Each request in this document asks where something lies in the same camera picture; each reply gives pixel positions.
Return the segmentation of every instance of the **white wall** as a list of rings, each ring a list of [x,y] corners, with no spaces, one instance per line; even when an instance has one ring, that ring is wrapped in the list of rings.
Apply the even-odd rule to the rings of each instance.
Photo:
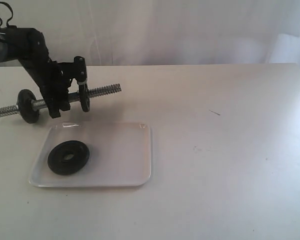
[[[300,0],[8,0],[52,59],[88,65],[297,62]],[[9,12],[0,6],[0,13]]]

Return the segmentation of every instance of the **white tray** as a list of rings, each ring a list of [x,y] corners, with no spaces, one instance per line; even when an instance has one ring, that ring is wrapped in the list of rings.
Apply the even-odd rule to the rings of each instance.
[[[47,164],[58,144],[77,140],[90,150],[87,164],[72,175],[57,175]],[[128,187],[140,186],[151,176],[152,136],[143,123],[95,121],[53,126],[33,165],[29,182],[36,187]]]

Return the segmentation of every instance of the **white backdrop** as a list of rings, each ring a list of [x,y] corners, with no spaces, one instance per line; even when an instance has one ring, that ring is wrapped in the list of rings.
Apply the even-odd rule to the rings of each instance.
[[[8,0],[52,59],[88,65],[295,62],[300,0]],[[0,6],[0,14],[8,10]]]

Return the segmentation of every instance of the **robotic arm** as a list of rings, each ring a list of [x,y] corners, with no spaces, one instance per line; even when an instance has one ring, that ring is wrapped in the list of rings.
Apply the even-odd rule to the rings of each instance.
[[[73,79],[78,84],[78,99],[82,110],[89,112],[90,99],[85,59],[76,56],[73,62],[52,61],[42,32],[35,28],[9,25],[9,21],[13,18],[13,10],[6,2],[0,1],[0,4],[5,5],[11,11],[6,27],[2,27],[3,21],[0,18],[0,63],[11,60],[18,60],[21,63],[39,87],[52,118],[60,117],[60,110],[70,110],[68,88]]]

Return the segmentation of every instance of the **white table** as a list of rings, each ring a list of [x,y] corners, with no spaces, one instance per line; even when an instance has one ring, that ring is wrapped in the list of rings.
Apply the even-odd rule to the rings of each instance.
[[[295,64],[93,66],[88,75],[90,88],[120,83],[122,92],[92,99],[90,113],[75,103],[62,118],[43,111],[34,125],[0,118],[0,240],[300,240]],[[23,88],[40,96],[21,67],[0,68],[0,107]],[[152,127],[145,185],[27,182],[50,125],[96,119]]]

